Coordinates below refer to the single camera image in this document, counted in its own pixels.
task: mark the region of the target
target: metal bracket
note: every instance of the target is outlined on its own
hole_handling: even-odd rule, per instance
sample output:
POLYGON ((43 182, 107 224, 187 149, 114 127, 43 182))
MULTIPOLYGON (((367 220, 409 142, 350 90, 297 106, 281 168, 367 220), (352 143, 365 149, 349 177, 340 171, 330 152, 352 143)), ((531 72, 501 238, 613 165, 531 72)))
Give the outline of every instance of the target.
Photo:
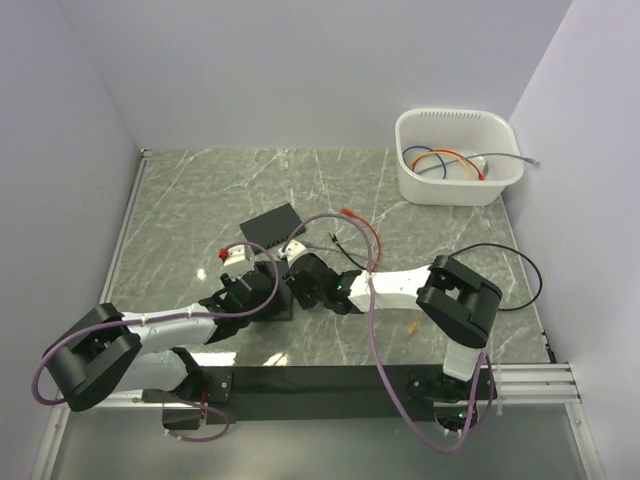
POLYGON ((568 404, 566 408, 587 480, 605 480, 604 468, 587 423, 584 407, 576 403, 568 404))
POLYGON ((209 403, 228 403, 231 393, 233 375, 229 370, 211 369, 204 373, 207 387, 207 401, 209 403))
MULTIPOLYGON (((579 404, 580 394, 571 367, 566 363, 549 365, 496 365, 493 368, 498 404, 548 405, 579 404)), ((436 403, 436 407, 467 405, 436 403)))

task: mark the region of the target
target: gray cable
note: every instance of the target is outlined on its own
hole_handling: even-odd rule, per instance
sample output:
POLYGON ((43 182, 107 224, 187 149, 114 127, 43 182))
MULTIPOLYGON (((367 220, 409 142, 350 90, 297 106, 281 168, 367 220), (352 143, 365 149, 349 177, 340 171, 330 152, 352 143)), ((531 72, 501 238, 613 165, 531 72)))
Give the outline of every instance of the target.
MULTIPOLYGON (((491 157, 491 156, 495 156, 495 157, 511 157, 511 158, 517 158, 518 160, 522 160, 524 162, 530 163, 531 165, 540 165, 540 162, 538 160, 535 160, 533 158, 529 158, 529 157, 523 157, 521 155, 515 155, 513 153, 479 153, 477 155, 471 155, 470 157, 464 157, 467 160, 471 160, 472 158, 478 158, 478 157, 491 157)), ((452 163, 456 163, 458 160, 451 160, 449 162, 445 162, 445 165, 451 165, 452 163)), ((424 170, 420 170, 419 172, 416 172, 417 175, 422 175, 425 172, 428 172, 429 170, 435 170, 436 168, 442 168, 442 165, 434 165, 432 167, 429 168, 425 168, 424 170)))

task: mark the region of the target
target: orange cable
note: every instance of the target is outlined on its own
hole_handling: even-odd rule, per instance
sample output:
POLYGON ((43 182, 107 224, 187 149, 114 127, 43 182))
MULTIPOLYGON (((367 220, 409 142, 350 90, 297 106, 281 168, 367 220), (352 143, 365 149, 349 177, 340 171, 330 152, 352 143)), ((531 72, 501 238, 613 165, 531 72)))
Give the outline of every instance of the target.
POLYGON ((373 227, 373 225, 369 223, 369 221, 366 218, 353 213, 348 208, 343 208, 340 211, 348 217, 353 217, 360 220, 369 228, 369 230, 371 230, 371 233, 373 233, 373 236, 376 239, 376 245, 378 245, 378 256, 376 257, 376 262, 374 263, 373 268, 371 269, 372 272, 375 272, 377 268, 380 266, 380 260, 382 259, 382 240, 380 240, 380 237, 378 236, 378 232, 376 232, 376 229, 373 227))
POLYGON ((423 154, 421 154, 421 155, 418 155, 418 156, 413 160, 413 162, 411 162, 411 166, 410 166, 411 170, 415 172, 415 170, 416 170, 416 165, 417 165, 417 164, 418 164, 418 162, 419 162, 420 160, 422 160, 424 157, 427 157, 427 156, 429 156, 429 155, 435 155, 435 154, 438 154, 438 153, 444 153, 444 154, 446 154, 446 155, 451 155, 451 156, 452 156, 452 157, 454 157, 456 160, 458 160, 458 161, 462 164, 462 166, 465 168, 465 170, 467 171, 467 176, 469 177, 469 180, 471 180, 471 179, 472 179, 472 177, 471 177, 471 170, 469 170, 469 167, 467 166, 467 164, 466 164, 465 162, 467 162, 469 165, 471 165, 471 166, 476 170, 476 172, 478 172, 478 180, 484 180, 484 175, 482 174, 482 172, 481 172, 481 171, 480 171, 480 169, 476 166, 476 164, 475 164, 475 163, 473 163, 473 162, 472 162, 471 160, 469 160, 468 158, 466 158, 466 157, 464 157, 464 156, 460 155, 459 153, 453 152, 453 151, 451 151, 451 150, 445 150, 445 149, 442 149, 442 148, 441 148, 441 149, 438 149, 438 150, 432 150, 432 151, 430 151, 430 152, 425 152, 425 153, 423 153, 423 154))

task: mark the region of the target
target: black cable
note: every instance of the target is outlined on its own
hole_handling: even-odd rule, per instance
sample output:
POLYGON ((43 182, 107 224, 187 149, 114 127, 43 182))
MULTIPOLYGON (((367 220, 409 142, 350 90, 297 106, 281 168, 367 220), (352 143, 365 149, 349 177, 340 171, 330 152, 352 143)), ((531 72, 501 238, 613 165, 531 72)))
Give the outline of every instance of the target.
POLYGON ((338 237, 335 236, 335 234, 330 233, 329 234, 329 238, 331 239, 331 241, 333 242, 333 244, 338 247, 338 249, 342 252, 342 254, 347 257, 347 260, 349 260, 351 263, 353 263, 356 267, 358 267, 360 270, 366 270, 365 267, 363 267, 362 265, 360 265, 358 262, 356 262, 353 257, 351 255, 349 255, 349 252, 347 252, 344 248, 342 248, 342 245, 340 245, 340 242, 338 241, 338 237))
POLYGON ((474 243, 473 245, 469 245, 468 247, 464 247, 461 248, 460 250, 457 250, 453 253, 450 253, 449 256, 450 257, 455 257, 456 255, 460 255, 461 253, 467 252, 473 248, 476 247, 496 247, 496 248, 502 248, 503 250, 508 250, 510 252, 513 252, 517 255, 520 255, 522 258, 524 258, 527 262, 529 262, 529 265, 531 265, 533 267, 533 269, 536 272, 536 275, 538 276, 538 291, 536 292, 536 294, 533 296, 533 298, 531 300, 529 300, 527 303, 520 305, 519 307, 510 307, 510 308, 499 308, 498 310, 500 310, 501 312, 515 312, 517 310, 522 310, 523 308, 528 307, 529 305, 531 305, 533 302, 535 302, 538 297, 540 296, 540 294, 542 293, 542 273, 540 273, 540 269, 538 268, 538 266, 533 262, 533 260, 531 260, 529 257, 527 257, 524 253, 519 252, 518 250, 516 250, 515 248, 511 248, 511 247, 507 247, 506 245, 501 245, 499 243, 474 243))

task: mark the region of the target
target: marble surface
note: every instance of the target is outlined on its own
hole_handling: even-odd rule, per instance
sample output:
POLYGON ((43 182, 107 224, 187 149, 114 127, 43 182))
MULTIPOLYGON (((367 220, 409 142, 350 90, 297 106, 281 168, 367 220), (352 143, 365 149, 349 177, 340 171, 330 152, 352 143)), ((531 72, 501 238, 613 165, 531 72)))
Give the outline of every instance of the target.
MULTIPOLYGON (((487 207, 432 207, 408 203, 398 190, 394 150, 213 149, 155 150, 147 159, 114 277, 111 301, 121 311, 151 312, 184 306, 220 286, 220 247, 242 238, 239 223, 291 202, 302 218, 347 207, 372 220, 384 246, 383 267, 410 269, 435 255, 488 241, 513 246, 501 199, 487 207)), ((355 229, 339 220, 311 225, 301 240, 364 253, 355 229)), ((319 254, 337 271, 352 268, 340 255, 319 254)), ((530 298, 517 256, 477 249, 459 259, 499 285, 503 306, 530 298)), ((383 311, 376 321, 387 363, 439 363, 446 337, 430 320, 409 338, 415 312, 383 311)), ((372 364, 364 316, 338 316, 297 305, 292 322, 252 324, 223 342, 191 347, 216 352, 236 365, 372 364)), ((548 363, 533 307, 503 312, 488 351, 503 363, 548 363)))

